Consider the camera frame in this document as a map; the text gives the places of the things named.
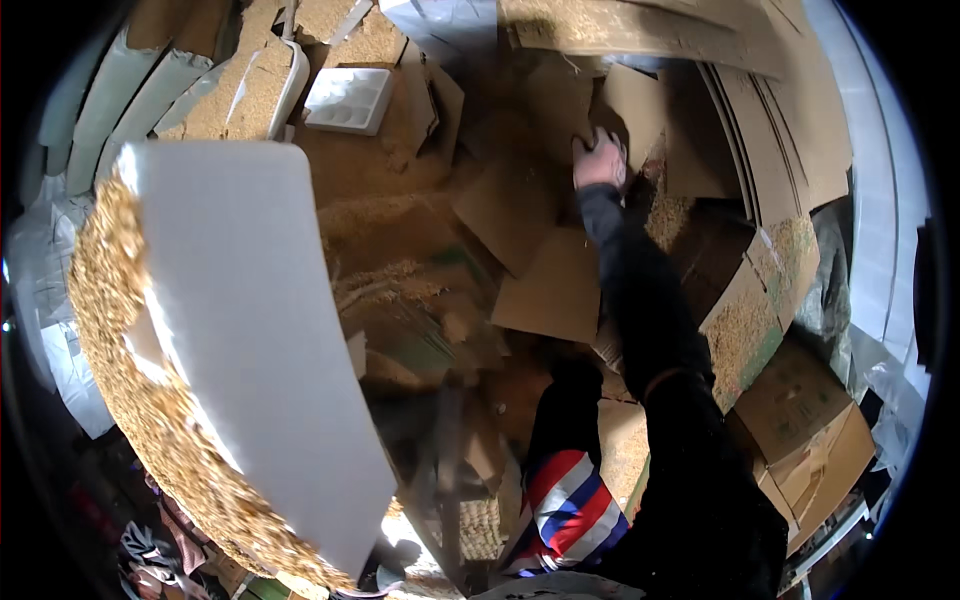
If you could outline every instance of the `cardboard box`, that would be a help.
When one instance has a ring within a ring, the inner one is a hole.
[[[800,547],[850,492],[874,456],[870,428],[816,357],[785,340],[728,415],[754,478]]]

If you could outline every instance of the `person in background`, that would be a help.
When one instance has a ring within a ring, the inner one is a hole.
[[[709,347],[679,278],[640,217],[621,207],[626,149],[597,128],[591,148],[573,140],[573,155],[577,205],[598,251],[622,374],[647,413],[650,477],[628,526],[599,475],[603,375],[585,357],[557,361],[522,466],[520,531],[502,562],[504,574],[532,579],[475,597],[774,598],[786,522],[713,401]]]
[[[127,523],[120,537],[117,565],[121,588],[131,600],[227,600],[229,595],[220,581],[197,568],[206,561],[203,547],[210,538],[149,472],[144,472],[144,480],[159,500]]]

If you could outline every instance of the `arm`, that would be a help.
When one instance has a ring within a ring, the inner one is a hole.
[[[651,453],[642,510],[597,572],[664,595],[773,597],[786,523],[756,486],[713,401],[707,340],[669,259],[621,211],[623,180],[610,165],[625,152],[615,136],[600,130],[596,137],[591,153],[575,146],[574,185],[599,252],[624,380],[647,410]]]

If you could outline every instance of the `striped cloth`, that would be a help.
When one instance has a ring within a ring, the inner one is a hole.
[[[562,450],[527,471],[518,534],[504,575],[533,577],[599,564],[629,525],[586,452]]]

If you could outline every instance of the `styrofoam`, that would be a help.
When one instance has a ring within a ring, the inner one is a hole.
[[[303,107],[307,127],[376,135],[390,104],[393,73],[387,69],[321,69]]]

